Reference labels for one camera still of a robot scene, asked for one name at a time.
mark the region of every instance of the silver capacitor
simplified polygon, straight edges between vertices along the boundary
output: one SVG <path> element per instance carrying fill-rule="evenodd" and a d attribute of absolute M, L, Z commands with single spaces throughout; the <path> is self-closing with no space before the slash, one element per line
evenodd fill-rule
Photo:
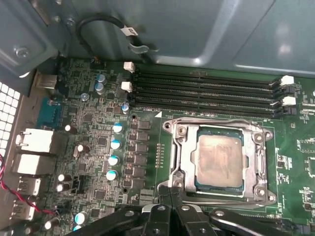
<path fill-rule="evenodd" d="M 102 83 L 102 84 L 106 84 L 106 83 L 107 83 L 106 76 L 103 75 L 103 74 L 98 74 L 98 75 L 96 76 L 96 80 L 97 80 L 99 83 Z"/>
<path fill-rule="evenodd" d="M 98 95 L 103 95 L 105 93 L 105 87 L 102 83 L 98 82 L 95 85 L 95 90 L 97 92 Z"/>
<path fill-rule="evenodd" d="M 124 103 L 122 105 L 122 112 L 127 115 L 130 112 L 130 106 L 128 103 Z"/>

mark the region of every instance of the red and black wire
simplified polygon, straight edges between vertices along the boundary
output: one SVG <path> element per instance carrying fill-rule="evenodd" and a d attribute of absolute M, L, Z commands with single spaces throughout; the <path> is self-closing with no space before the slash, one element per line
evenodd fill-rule
<path fill-rule="evenodd" d="M 3 160 L 3 156 L 0 154 L 0 185 L 1 187 L 8 191 L 9 193 L 15 195 L 21 202 L 26 203 L 27 205 L 33 207 L 35 209 L 35 211 L 40 212 L 40 213 L 44 213 L 44 214 L 49 214 L 49 215 L 57 215 L 56 212 L 51 211 L 51 210 L 42 210 L 39 209 L 38 206 L 36 206 L 34 203 L 32 203 L 31 201 L 25 199 L 21 194 L 19 194 L 17 191 L 14 191 L 12 189 L 10 189 L 3 181 L 3 176 L 4 176 L 4 169 L 5 169 L 5 163 Z"/>

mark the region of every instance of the black cable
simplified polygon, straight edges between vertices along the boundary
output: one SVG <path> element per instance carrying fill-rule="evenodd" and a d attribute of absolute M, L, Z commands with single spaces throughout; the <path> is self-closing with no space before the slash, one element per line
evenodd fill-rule
<path fill-rule="evenodd" d="M 90 17 L 87 17 L 87 18 L 84 18 L 83 20 L 81 20 L 76 26 L 75 34 L 78 37 L 79 42 L 82 45 L 82 47 L 84 47 L 84 49 L 88 52 L 88 54 L 93 58 L 95 58 L 95 54 L 93 53 L 91 46 L 83 38 L 81 31 L 82 31 L 83 26 L 85 26 L 88 23 L 94 22 L 94 21 L 110 22 L 110 23 L 116 25 L 117 27 L 119 27 L 120 29 L 123 29 L 125 27 L 124 23 L 121 22 L 120 20 L 118 20 L 117 18 L 112 17 L 112 16 L 106 16 L 106 15 L 90 16 Z M 141 43 L 141 40 L 137 36 L 127 36 L 127 39 L 130 41 L 130 43 L 132 45 L 134 45 L 136 47 L 143 45 Z M 140 56 L 140 58 L 143 60 L 144 63 L 153 63 L 153 61 L 150 59 L 150 57 L 148 55 L 146 55 L 146 54 L 138 54 L 138 55 Z"/>

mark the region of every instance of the capacitor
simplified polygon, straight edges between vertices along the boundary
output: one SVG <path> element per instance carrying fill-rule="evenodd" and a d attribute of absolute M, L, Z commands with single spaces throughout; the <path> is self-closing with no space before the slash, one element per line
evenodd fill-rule
<path fill-rule="evenodd" d="M 118 177 L 118 172 L 117 172 L 117 171 L 111 170 L 111 171 L 108 171 L 108 172 L 106 173 L 106 178 L 107 178 L 107 180 L 109 180 L 109 181 L 113 181 L 113 180 L 115 180 L 117 177 Z"/>
<path fill-rule="evenodd" d="M 118 150 L 118 149 L 120 149 L 122 147 L 122 143 L 119 142 L 117 139 L 114 139 L 113 141 L 111 141 L 110 147 L 113 150 Z"/>
<path fill-rule="evenodd" d="M 77 149 L 79 152 L 85 152 L 85 153 L 90 151 L 90 147 L 83 144 L 79 144 Z"/>
<path fill-rule="evenodd" d="M 88 219 L 88 214 L 85 211 L 82 211 L 75 215 L 74 222 L 77 225 L 82 225 L 87 221 L 87 219 Z"/>
<path fill-rule="evenodd" d="M 49 230 L 49 229 L 52 229 L 53 227 L 56 227 L 60 224 L 60 219 L 55 217 L 55 218 L 52 218 L 51 220 L 47 221 L 44 225 L 44 228 L 46 230 Z"/>
<path fill-rule="evenodd" d="M 110 166 L 116 166 L 118 163 L 119 163 L 119 157 L 118 157 L 118 156 L 111 155 L 111 156 L 108 158 L 108 164 L 109 164 Z"/>
<path fill-rule="evenodd" d="M 38 232 L 39 230 L 40 230 L 40 225 L 39 224 L 33 224 L 33 225 L 27 226 L 24 230 L 24 233 L 26 235 L 31 235 L 31 234 Z"/>
<path fill-rule="evenodd" d="M 70 189 L 70 184 L 69 183 L 59 183 L 56 187 L 56 191 L 57 192 L 63 192 L 63 191 L 67 191 Z"/>
<path fill-rule="evenodd" d="M 129 106 L 129 104 L 124 103 L 124 104 L 122 105 L 122 112 L 123 112 L 125 115 L 127 115 L 127 114 L 130 112 L 130 106 Z"/>
<path fill-rule="evenodd" d="M 95 90 L 98 95 L 103 95 L 105 93 L 105 87 L 102 83 L 97 83 L 95 85 Z"/>
<path fill-rule="evenodd" d="M 124 130 L 124 128 L 123 128 L 122 124 L 120 124 L 120 123 L 114 124 L 113 131 L 115 134 L 121 134 L 123 132 L 123 130 Z"/>
<path fill-rule="evenodd" d="M 58 175 L 58 181 L 63 182 L 63 181 L 71 181 L 72 176 L 70 174 L 60 174 Z"/>
<path fill-rule="evenodd" d="M 76 226 L 73 228 L 73 231 L 79 230 L 80 228 L 82 228 L 81 225 L 76 225 Z"/>
<path fill-rule="evenodd" d="M 96 76 L 96 80 L 97 80 L 99 83 L 102 83 L 102 84 L 106 84 L 106 83 L 107 83 L 105 75 L 102 75 L 102 74 L 98 74 L 98 75 Z"/>
<path fill-rule="evenodd" d="M 70 134 L 77 134 L 78 133 L 78 129 L 72 125 L 69 125 L 67 124 L 65 127 L 64 127 L 64 130 L 67 132 L 67 133 L 70 133 Z"/>
<path fill-rule="evenodd" d="M 90 96 L 87 93 L 81 94 L 81 101 L 87 101 L 90 98 Z"/>

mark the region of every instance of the black capacitor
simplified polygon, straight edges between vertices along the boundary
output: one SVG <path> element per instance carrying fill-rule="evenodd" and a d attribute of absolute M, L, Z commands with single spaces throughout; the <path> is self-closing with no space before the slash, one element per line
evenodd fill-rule
<path fill-rule="evenodd" d="M 25 228 L 24 233 L 26 235 L 31 235 L 31 234 L 38 232 L 39 230 L 40 230 L 40 225 L 39 224 L 33 224 L 33 225 L 28 225 Z"/>
<path fill-rule="evenodd" d="M 90 151 L 90 147 L 84 144 L 79 144 L 77 149 L 79 152 L 85 152 L 85 153 Z"/>
<path fill-rule="evenodd" d="M 67 191 L 69 189 L 70 189 L 69 183 L 59 183 L 56 187 L 57 192 L 63 192 L 63 191 Z"/>
<path fill-rule="evenodd" d="M 63 181 L 71 181 L 72 176 L 70 174 L 60 174 L 58 175 L 58 181 L 63 182 Z"/>
<path fill-rule="evenodd" d="M 50 230 L 56 226 L 58 226 L 60 224 L 60 219 L 55 217 L 55 218 L 52 218 L 51 220 L 47 221 L 44 225 L 44 228 L 46 230 Z"/>
<path fill-rule="evenodd" d="M 78 133 L 78 129 L 76 127 L 74 127 L 73 125 L 70 125 L 70 124 L 67 124 L 65 127 L 64 127 L 64 130 L 67 132 L 67 133 L 70 133 L 70 134 L 77 134 Z"/>

